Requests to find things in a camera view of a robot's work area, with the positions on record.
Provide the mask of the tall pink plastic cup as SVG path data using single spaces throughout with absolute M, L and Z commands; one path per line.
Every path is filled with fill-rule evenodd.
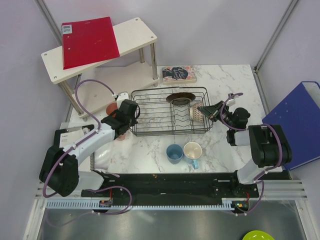
M 118 109 L 118 105 L 116 102 L 110 103 L 106 108 L 106 114 L 109 116 L 113 111 Z

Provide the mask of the pink patterned ceramic mug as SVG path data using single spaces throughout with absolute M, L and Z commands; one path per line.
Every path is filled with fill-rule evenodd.
M 117 141 L 123 141 L 123 140 L 125 140 L 125 139 L 126 139 L 126 134 L 125 134 L 125 133 L 119 135 L 119 136 L 116 138 Z

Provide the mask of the brown patterned ceramic bowl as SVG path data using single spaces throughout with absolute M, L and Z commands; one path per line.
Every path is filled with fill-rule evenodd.
M 190 107 L 189 115 L 193 122 L 203 123 L 204 116 L 203 113 L 198 110 L 198 107 L 203 107 L 204 103 L 202 101 L 196 102 Z

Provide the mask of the dark brown plate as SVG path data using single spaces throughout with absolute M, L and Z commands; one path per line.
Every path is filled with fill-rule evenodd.
M 196 96 L 190 92 L 178 92 L 166 97 L 166 101 L 175 106 L 184 106 L 190 104 L 196 99 Z

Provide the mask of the light blue ceramic mug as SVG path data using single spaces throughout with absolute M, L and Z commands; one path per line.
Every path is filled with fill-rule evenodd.
M 183 147 L 184 161 L 192 165 L 197 170 L 199 168 L 198 159 L 202 156 L 202 147 L 196 142 L 188 142 Z

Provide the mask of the small blue cup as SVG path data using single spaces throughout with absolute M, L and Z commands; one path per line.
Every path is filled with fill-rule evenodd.
M 175 165 L 178 164 L 184 156 L 184 150 L 179 144 L 171 144 L 166 149 L 166 157 L 168 161 Z

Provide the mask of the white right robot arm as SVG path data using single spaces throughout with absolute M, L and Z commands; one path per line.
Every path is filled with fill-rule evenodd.
M 220 121 L 228 130 L 226 140 L 233 147 L 249 146 L 251 159 L 235 171 L 236 180 L 229 184 L 229 191 L 235 197 L 247 191 L 247 185 L 255 184 L 269 171 L 289 163 L 292 150 L 280 125 L 249 125 L 251 114 L 243 107 L 229 111 L 226 103 L 196 108 L 212 122 Z

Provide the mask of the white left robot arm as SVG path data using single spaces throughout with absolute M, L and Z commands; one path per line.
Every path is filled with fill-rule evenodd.
M 119 109 L 98 122 L 97 128 L 65 147 L 51 146 L 45 155 L 39 180 L 44 183 L 42 195 L 70 195 L 79 183 L 79 164 L 103 145 L 125 134 L 137 124 L 139 105 L 132 100 L 122 101 Z

